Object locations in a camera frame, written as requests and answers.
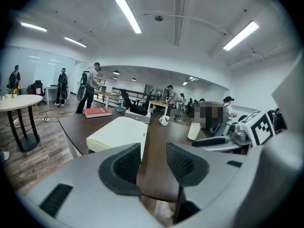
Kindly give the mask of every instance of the white box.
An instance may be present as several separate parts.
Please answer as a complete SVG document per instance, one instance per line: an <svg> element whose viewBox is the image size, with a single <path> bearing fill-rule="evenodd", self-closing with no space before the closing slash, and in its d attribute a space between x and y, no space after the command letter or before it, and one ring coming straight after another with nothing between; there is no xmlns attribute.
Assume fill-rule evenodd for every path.
<svg viewBox="0 0 304 228"><path fill-rule="evenodd" d="M128 110L125 111L124 116L132 118L132 119L137 120L137 121L142 122L142 123L149 124L150 118L151 118L151 112L148 112L148 114L146 116L143 116L143 115L133 113L133 112L130 111L130 109L128 109Z"/></svg>
<svg viewBox="0 0 304 228"><path fill-rule="evenodd" d="M99 152L129 143L141 144L141 159L146 142L148 125L128 117L117 117L86 138L87 147Z"/></svg>

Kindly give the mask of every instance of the people in background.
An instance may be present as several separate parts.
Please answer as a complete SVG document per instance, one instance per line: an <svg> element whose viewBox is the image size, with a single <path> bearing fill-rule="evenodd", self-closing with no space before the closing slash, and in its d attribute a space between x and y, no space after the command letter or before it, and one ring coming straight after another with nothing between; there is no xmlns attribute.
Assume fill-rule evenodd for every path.
<svg viewBox="0 0 304 228"><path fill-rule="evenodd" d="M15 66L14 72L12 72L9 76L9 83L7 85L7 88L9 89L17 89L18 85L20 83L20 73L19 73L19 65Z"/></svg>
<svg viewBox="0 0 304 228"><path fill-rule="evenodd" d="M94 89L98 88L98 83L96 81L96 78L97 78L97 71L99 71L99 69L100 69L100 64L94 63L94 66L91 68L89 72L90 80L86 86L85 97L79 102L78 108L76 110L76 114L82 114L86 100L87 100L86 107L91 108L91 104L94 98Z"/></svg>
<svg viewBox="0 0 304 228"><path fill-rule="evenodd" d="M191 104L192 104L192 98L190 98L190 100L188 101L188 104L186 106L187 108L187 115L190 114L190 111L191 111Z"/></svg>
<svg viewBox="0 0 304 228"><path fill-rule="evenodd" d="M231 96L227 96L223 101L223 106L227 109L229 120L231 120L233 117L237 116L236 114L232 113L231 103L234 101L234 99Z"/></svg>
<svg viewBox="0 0 304 228"><path fill-rule="evenodd" d="M61 93L62 81L63 80L67 80L67 75L66 75L66 69L65 68L63 68L61 70L61 74L58 77L58 90L57 90L57 99L56 99L55 105L59 105L59 96L60 96L60 93ZM61 106L64 106L64 105L65 105L65 101L64 101L64 99L61 99Z"/></svg>
<svg viewBox="0 0 304 228"><path fill-rule="evenodd" d="M169 85L167 88L169 89L167 116L170 116L171 110L172 110L172 108L175 105L175 92L173 90L173 86L172 85Z"/></svg>
<svg viewBox="0 0 304 228"><path fill-rule="evenodd" d="M181 93L181 94L177 95L177 97L176 97L177 112L176 112L175 117L181 116L181 109L183 108L184 104L185 104L185 96L183 93Z"/></svg>

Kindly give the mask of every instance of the white shoe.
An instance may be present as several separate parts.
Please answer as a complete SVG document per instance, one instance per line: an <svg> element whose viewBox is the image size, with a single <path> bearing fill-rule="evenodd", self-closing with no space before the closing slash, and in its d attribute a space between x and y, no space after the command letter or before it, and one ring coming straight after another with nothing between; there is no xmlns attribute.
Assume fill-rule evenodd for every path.
<svg viewBox="0 0 304 228"><path fill-rule="evenodd" d="M8 151L4 151L4 161L7 161L8 159L9 159L9 155L10 155L10 152L8 152Z"/></svg>

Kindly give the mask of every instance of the floor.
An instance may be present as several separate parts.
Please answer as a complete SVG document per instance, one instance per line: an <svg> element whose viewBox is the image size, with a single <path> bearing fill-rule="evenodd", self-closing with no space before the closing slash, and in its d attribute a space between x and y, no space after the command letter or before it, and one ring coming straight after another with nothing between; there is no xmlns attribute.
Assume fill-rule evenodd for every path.
<svg viewBox="0 0 304 228"><path fill-rule="evenodd" d="M21 153L17 149L13 134L9 126L6 113L0 113L0 147L10 152L10 158L5 163L4 170L14 190L26 194L38 181L42 180L55 169L61 167L72 159L64 132L57 118L74 114L78 105L75 95L67 100L62 107L56 107L55 102L50 105L41 104L33 106L33 115L37 132L41 138L39 145L28 153ZM102 107L101 103L93 102L92 107ZM174 119L175 110L171 112L171 119ZM162 113L155 112L155 116L162 116ZM183 117L178 124L190 125L189 120ZM22 109L25 129L31 132L28 109ZM49 122L43 122L42 118L49 118ZM18 118L17 111L13 113L13 119ZM21 128L16 125L18 135L22 135ZM143 205L154 215L164 226L172 225L172 215L175 203L167 203L147 197L141 197Z"/></svg>

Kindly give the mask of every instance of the dark pants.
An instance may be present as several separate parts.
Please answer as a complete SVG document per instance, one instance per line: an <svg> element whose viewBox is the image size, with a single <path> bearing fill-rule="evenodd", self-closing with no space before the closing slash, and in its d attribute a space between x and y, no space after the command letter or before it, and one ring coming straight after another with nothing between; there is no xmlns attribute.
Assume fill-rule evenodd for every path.
<svg viewBox="0 0 304 228"><path fill-rule="evenodd" d="M167 116L170 116L171 110L174 107L175 104L168 104L168 110L167 110Z"/></svg>
<svg viewBox="0 0 304 228"><path fill-rule="evenodd" d="M59 104L59 97L61 95L61 88L58 88L57 90L57 99L56 99L56 104ZM64 99L61 99L61 104L63 105L65 103Z"/></svg>
<svg viewBox="0 0 304 228"><path fill-rule="evenodd" d="M79 102L79 105L77 107L77 112L82 113L86 100L87 100L86 107L91 108L93 98L94 98L94 88L88 85L85 91L85 97Z"/></svg>

